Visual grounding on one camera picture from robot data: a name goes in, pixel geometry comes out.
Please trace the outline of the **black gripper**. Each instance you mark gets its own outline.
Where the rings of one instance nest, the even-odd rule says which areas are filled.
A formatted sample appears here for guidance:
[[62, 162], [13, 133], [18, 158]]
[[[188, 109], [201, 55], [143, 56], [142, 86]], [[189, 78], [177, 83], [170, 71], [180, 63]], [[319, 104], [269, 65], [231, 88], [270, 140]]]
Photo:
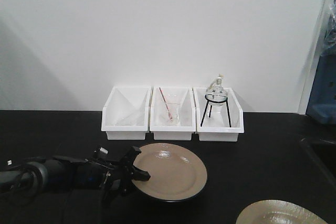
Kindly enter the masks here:
[[131, 146], [117, 162], [107, 159], [108, 150], [99, 146], [92, 157], [77, 165], [73, 179], [76, 189], [102, 189], [101, 204], [110, 205], [118, 196], [135, 191], [132, 180], [146, 182], [149, 172], [137, 168], [135, 159], [141, 154], [139, 147]]

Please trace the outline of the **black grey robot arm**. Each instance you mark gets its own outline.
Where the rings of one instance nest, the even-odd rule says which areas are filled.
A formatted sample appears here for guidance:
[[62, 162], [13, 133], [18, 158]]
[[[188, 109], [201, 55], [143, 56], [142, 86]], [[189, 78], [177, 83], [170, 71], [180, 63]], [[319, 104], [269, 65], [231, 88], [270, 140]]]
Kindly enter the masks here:
[[60, 155], [29, 158], [1, 172], [1, 198], [25, 205], [49, 191], [99, 190], [100, 202], [107, 207], [118, 194], [127, 192], [135, 173], [133, 162], [140, 152], [133, 146], [118, 161], [107, 159], [103, 147], [86, 159]]

